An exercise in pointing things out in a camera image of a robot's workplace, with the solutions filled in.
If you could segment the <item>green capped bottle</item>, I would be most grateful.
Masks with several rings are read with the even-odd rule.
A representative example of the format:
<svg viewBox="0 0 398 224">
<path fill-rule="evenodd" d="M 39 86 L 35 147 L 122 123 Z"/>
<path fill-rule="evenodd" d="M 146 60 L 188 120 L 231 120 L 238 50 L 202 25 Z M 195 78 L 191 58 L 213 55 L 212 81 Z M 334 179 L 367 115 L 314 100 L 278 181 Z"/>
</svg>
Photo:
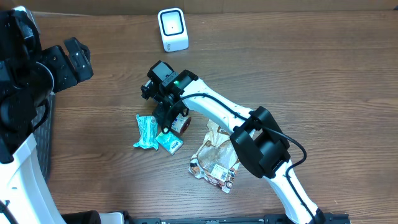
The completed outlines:
<svg viewBox="0 0 398 224">
<path fill-rule="evenodd" d="M 191 120 L 192 118 L 190 116 L 179 114 L 172 122 L 171 130 L 178 134 L 183 134 L 189 127 Z"/>
</svg>

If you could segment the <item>teal snack bar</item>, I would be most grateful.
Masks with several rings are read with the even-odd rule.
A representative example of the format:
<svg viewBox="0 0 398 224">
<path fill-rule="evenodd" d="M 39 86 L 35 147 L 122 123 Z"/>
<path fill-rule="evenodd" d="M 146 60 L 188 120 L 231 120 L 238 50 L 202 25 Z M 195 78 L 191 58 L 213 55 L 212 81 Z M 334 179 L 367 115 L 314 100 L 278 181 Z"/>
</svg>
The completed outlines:
<svg viewBox="0 0 398 224">
<path fill-rule="evenodd" d="M 133 146 L 143 149 L 154 148 L 157 151 L 159 149 L 159 143 L 155 140 L 158 131 L 156 119 L 153 116 L 139 116 L 137 114 L 136 120 L 140 138 Z"/>
</svg>

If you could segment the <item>teal tissue pack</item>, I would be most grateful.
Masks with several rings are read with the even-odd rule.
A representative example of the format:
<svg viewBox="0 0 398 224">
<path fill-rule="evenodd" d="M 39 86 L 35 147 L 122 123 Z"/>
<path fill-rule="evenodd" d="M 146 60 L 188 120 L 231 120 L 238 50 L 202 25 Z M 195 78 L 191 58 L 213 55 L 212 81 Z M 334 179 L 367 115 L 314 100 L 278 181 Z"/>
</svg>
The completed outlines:
<svg viewBox="0 0 398 224">
<path fill-rule="evenodd" d="M 183 141 L 171 132 L 160 133 L 155 139 L 171 155 L 174 155 L 183 145 Z"/>
</svg>

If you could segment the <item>brown snack pouch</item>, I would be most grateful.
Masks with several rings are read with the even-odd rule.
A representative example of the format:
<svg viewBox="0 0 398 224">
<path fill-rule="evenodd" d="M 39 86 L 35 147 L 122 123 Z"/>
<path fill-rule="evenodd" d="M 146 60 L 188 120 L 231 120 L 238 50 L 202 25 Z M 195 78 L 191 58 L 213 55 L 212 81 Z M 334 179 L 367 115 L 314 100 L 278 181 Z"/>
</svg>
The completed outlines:
<svg viewBox="0 0 398 224">
<path fill-rule="evenodd" d="M 228 132 L 212 120 L 209 120 L 207 128 L 203 144 L 191 157 L 188 170 L 197 179 L 205 179 L 228 194 L 240 161 Z"/>
</svg>

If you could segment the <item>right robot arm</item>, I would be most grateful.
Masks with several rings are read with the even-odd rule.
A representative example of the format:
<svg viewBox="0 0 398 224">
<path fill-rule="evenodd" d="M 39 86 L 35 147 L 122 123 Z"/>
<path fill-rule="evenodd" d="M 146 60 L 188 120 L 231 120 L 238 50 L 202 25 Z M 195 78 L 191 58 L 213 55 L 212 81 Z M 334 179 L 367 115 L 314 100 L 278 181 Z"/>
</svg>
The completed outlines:
<svg viewBox="0 0 398 224">
<path fill-rule="evenodd" d="M 311 201 L 294 172 L 306 158 L 292 162 L 290 144 L 304 147 L 284 134 L 271 113 L 239 106 L 212 90 L 189 70 L 177 73 L 163 62 L 148 71 L 142 97 L 157 102 L 155 117 L 163 133 L 172 129 L 177 116 L 196 111 L 222 127 L 228 134 L 240 163 L 255 177 L 265 179 L 294 223 L 325 223 L 319 207 Z"/>
</svg>

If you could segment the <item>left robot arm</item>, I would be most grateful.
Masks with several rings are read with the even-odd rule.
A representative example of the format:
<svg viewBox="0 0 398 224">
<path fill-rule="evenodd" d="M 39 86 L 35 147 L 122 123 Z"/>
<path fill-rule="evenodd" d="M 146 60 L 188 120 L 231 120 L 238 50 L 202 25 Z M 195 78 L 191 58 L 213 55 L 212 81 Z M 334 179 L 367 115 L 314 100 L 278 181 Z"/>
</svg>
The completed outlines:
<svg viewBox="0 0 398 224">
<path fill-rule="evenodd" d="M 76 38 L 43 49 L 32 13 L 1 12 L 1 222 L 126 223 L 123 212 L 61 214 L 40 170 L 34 132 L 37 108 L 49 117 L 52 94 L 90 79 L 88 47 Z"/>
</svg>

